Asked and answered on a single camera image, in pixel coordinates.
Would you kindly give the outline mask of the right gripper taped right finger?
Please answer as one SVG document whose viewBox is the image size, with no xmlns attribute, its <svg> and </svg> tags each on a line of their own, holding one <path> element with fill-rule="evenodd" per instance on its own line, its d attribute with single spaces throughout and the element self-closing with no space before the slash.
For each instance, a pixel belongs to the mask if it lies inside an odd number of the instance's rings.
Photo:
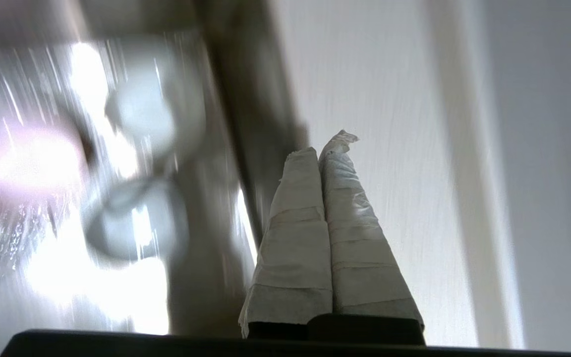
<svg viewBox="0 0 571 357">
<path fill-rule="evenodd" d="M 424 321 L 348 152 L 344 130 L 319 157 L 329 229 L 333 312 L 310 322 L 328 343 L 424 345 Z"/>
</svg>

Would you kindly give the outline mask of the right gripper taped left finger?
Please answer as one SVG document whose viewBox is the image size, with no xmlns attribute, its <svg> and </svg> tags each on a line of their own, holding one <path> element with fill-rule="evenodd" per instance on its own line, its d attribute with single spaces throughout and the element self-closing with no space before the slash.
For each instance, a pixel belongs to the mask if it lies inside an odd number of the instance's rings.
<svg viewBox="0 0 571 357">
<path fill-rule="evenodd" d="M 306 327 L 333 310 L 331 249 L 317 152 L 290 153 L 271 203 L 239 324 L 244 338 Z"/>
</svg>

